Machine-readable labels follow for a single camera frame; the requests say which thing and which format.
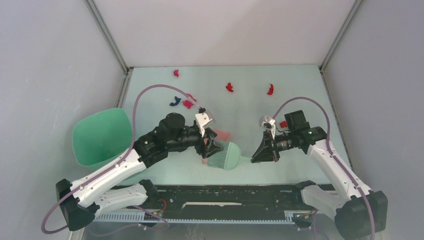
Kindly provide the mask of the pink plastic dustpan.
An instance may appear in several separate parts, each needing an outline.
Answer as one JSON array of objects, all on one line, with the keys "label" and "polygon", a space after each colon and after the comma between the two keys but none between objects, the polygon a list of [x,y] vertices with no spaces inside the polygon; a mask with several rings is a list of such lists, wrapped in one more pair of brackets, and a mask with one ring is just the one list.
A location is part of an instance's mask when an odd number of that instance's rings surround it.
[{"label": "pink plastic dustpan", "polygon": [[[222,131],[218,129],[213,129],[213,131],[217,134],[217,136],[215,137],[216,141],[218,142],[230,141],[230,137],[231,137],[230,132],[226,132],[226,131]],[[213,167],[213,168],[223,169],[225,165],[225,161],[226,161],[227,150],[228,150],[228,145],[225,145],[222,151],[214,154],[210,158],[203,158],[201,160],[202,164],[207,165],[209,167]]]}]

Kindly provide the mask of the green hand brush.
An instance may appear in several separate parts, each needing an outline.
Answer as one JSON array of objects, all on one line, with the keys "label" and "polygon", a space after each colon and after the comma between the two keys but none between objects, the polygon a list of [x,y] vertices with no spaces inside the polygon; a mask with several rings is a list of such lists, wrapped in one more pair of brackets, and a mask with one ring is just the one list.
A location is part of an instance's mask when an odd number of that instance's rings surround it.
[{"label": "green hand brush", "polygon": [[242,156],[241,148],[237,144],[227,141],[217,141],[216,144],[222,147],[222,151],[207,159],[208,167],[232,170],[240,161],[251,162],[251,157]]}]

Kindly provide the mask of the small red paper scrap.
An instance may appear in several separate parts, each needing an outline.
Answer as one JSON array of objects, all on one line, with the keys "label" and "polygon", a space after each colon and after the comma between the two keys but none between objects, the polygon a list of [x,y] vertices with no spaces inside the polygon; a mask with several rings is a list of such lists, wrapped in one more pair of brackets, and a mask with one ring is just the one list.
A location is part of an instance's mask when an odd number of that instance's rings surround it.
[{"label": "small red paper scrap", "polygon": [[279,123],[279,126],[280,126],[281,128],[287,128],[287,127],[288,127],[288,124],[287,124],[287,122],[286,122],[286,121],[282,121],[282,122],[280,122],[280,123]]}]

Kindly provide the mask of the magenta paper scrap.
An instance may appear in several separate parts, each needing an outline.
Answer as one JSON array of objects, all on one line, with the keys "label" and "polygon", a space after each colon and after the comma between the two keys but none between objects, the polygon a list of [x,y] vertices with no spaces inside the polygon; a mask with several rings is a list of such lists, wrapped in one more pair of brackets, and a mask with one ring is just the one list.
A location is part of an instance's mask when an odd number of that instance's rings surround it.
[{"label": "magenta paper scrap", "polygon": [[185,108],[187,108],[187,109],[191,109],[195,104],[192,102],[192,100],[196,103],[197,102],[197,100],[190,94],[190,93],[188,93],[187,94],[188,96],[189,96],[189,98],[188,99],[186,99],[186,100],[184,100],[183,102],[182,102],[182,105],[185,107]]}]

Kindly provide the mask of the blue paper scrap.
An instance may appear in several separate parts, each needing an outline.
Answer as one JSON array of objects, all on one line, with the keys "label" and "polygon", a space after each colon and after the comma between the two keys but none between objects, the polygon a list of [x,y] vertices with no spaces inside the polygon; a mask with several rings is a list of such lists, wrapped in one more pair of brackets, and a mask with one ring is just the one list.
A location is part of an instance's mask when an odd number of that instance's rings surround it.
[{"label": "blue paper scrap", "polygon": [[170,102],[170,103],[169,103],[169,106],[171,106],[171,107],[175,107],[175,106],[177,106],[177,105],[179,105],[179,104],[180,104],[181,100],[182,100],[182,99],[181,99],[180,97],[175,96],[175,97],[174,97],[174,101],[173,101],[173,102]]}]

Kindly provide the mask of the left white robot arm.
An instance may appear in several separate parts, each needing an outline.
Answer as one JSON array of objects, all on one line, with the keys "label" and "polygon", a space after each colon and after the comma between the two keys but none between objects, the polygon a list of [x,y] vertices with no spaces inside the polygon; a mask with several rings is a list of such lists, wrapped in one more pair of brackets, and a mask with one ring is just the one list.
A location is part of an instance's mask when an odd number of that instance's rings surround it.
[{"label": "left white robot arm", "polygon": [[120,189],[115,186],[166,159],[170,152],[183,152],[193,147],[203,159],[223,148],[216,145],[217,134],[210,128],[215,119],[205,110],[194,116],[187,126],[183,115],[169,113],[152,131],[140,136],[123,153],[95,172],[74,180],[56,183],[60,210],[70,231],[88,226],[106,212],[128,206],[153,208],[158,202],[157,190],[150,180]]}]

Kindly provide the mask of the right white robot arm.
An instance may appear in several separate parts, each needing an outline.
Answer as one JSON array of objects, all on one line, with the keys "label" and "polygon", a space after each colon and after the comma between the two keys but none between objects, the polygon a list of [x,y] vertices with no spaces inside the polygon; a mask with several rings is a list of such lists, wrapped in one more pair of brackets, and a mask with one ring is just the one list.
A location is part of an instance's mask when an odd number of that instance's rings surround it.
[{"label": "right white robot arm", "polygon": [[300,182],[291,194],[297,209],[311,206],[331,218],[345,240],[356,240],[386,229],[388,198],[373,191],[348,167],[335,150],[328,135],[319,126],[310,127],[302,110],[285,114],[288,131],[276,134],[276,121],[262,116],[265,128],[261,144],[251,158],[252,163],[277,162],[280,152],[301,149],[322,170],[336,191],[332,195],[312,181]]}]

